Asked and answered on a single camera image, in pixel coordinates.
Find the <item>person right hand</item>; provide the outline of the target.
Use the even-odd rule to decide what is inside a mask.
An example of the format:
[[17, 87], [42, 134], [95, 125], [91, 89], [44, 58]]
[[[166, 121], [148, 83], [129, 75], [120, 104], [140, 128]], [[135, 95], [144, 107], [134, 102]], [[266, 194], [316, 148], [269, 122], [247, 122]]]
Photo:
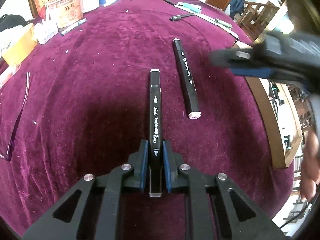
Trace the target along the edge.
[[308, 131], [304, 148], [304, 158], [301, 166], [300, 196], [308, 202], [316, 194], [319, 184], [319, 140], [313, 130]]

